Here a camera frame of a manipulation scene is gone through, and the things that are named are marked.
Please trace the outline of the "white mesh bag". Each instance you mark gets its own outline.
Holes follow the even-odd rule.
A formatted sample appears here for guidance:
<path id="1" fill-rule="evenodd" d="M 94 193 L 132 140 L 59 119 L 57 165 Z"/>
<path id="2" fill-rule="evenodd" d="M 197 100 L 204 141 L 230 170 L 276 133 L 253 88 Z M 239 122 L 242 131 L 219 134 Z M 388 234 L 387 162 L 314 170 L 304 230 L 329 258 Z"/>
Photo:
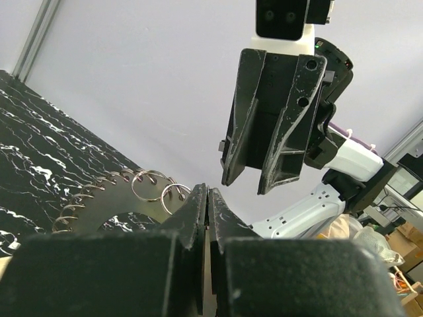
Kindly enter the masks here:
<path id="1" fill-rule="evenodd" d="M 366 247 L 374 254 L 377 254 L 387 267 L 398 266 L 405 263 L 404 258 L 398 252 L 391 249 L 385 237 L 374 231 L 372 227 L 364 227 L 359 230 L 354 235 L 353 240 Z"/>

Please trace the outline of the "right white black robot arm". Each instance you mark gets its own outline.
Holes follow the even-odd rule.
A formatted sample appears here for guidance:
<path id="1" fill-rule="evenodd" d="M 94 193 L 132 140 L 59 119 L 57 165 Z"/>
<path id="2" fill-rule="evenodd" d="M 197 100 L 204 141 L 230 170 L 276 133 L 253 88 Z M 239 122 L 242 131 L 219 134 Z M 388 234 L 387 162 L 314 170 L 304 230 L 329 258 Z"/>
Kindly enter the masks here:
<path id="1" fill-rule="evenodd" d="M 286 55 L 246 48 L 222 153 L 221 183 L 245 168 L 260 171 L 258 193 L 297 181 L 304 166 L 325 175 L 301 201 L 251 229 L 263 238 L 309 238 L 337 217 L 371 205 L 395 166 L 332 124 L 336 100 L 353 79 L 351 59 L 316 38 L 314 54 Z"/>

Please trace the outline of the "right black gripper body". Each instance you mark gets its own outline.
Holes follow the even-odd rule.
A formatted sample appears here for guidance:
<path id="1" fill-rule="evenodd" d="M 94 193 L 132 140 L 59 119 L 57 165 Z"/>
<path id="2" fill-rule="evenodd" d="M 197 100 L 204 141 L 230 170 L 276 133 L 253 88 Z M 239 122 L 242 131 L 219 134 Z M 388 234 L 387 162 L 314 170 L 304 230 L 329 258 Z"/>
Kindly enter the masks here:
<path id="1" fill-rule="evenodd" d="M 260 78 L 256 97 L 258 106 L 253 119 L 252 131 L 249 138 L 249 157 L 246 167 L 255 168 L 262 172 L 262 166 L 272 137 L 272 129 L 278 119 L 278 107 L 272 105 L 282 101 L 278 89 L 282 88 L 282 76 L 295 67 L 293 55 L 266 52 L 266 61 Z M 321 91 L 317 96 L 317 111 L 315 114 L 309 144 L 305 153 L 304 164 L 322 169 L 325 164 L 334 158 L 334 141 L 328 131 L 329 120 L 334 114 L 334 104 L 327 100 L 327 90 L 332 84 L 333 71 L 326 68 Z M 220 151 L 223 151 L 225 139 L 221 142 Z"/>

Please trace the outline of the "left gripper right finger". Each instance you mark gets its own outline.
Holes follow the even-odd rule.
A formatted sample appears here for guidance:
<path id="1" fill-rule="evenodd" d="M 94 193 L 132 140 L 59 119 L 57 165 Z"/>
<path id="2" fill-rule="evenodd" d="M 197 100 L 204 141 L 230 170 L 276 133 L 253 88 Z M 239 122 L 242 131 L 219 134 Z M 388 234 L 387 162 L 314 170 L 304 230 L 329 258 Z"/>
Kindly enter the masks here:
<path id="1" fill-rule="evenodd" d="M 350 240 L 265 239 L 208 194 L 218 316 L 404 316 L 386 266 Z"/>

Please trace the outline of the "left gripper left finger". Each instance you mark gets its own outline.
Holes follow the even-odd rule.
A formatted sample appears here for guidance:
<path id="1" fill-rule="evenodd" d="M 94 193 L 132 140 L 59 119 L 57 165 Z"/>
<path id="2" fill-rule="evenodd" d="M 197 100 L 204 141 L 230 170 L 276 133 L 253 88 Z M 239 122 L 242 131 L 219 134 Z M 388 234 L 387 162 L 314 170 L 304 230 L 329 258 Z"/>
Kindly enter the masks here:
<path id="1" fill-rule="evenodd" d="M 197 316 L 207 187 L 155 230 L 33 236 L 1 278 L 2 316 Z"/>

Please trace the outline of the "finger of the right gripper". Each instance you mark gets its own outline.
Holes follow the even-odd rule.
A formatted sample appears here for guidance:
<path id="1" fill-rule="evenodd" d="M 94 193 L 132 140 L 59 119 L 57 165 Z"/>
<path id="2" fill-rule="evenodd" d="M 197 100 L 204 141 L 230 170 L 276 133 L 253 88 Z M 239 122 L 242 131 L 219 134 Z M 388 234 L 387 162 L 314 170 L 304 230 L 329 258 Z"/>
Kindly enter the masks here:
<path id="1" fill-rule="evenodd" d="M 266 61 L 266 51 L 251 48 L 240 54 L 231 117 L 223 151 L 221 183 L 231 185 L 245 169 L 249 157 L 249 138 L 258 106 L 256 97 Z"/>
<path id="2" fill-rule="evenodd" d="M 317 111 L 327 59 L 321 55 L 294 57 L 295 67 L 282 76 L 278 119 L 262 166 L 258 194 L 299 180 Z"/>

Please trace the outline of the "large metal keyring with keys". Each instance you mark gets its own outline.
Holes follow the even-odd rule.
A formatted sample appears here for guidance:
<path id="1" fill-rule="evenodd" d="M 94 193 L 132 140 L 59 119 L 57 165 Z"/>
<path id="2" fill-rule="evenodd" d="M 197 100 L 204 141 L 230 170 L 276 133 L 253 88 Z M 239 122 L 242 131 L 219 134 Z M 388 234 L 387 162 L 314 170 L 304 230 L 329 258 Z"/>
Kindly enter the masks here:
<path id="1" fill-rule="evenodd" d="M 165 222 L 191 189 L 156 170 L 124 168 L 85 184 L 69 198 L 52 232 L 88 234 L 100 229 L 135 231 Z"/>

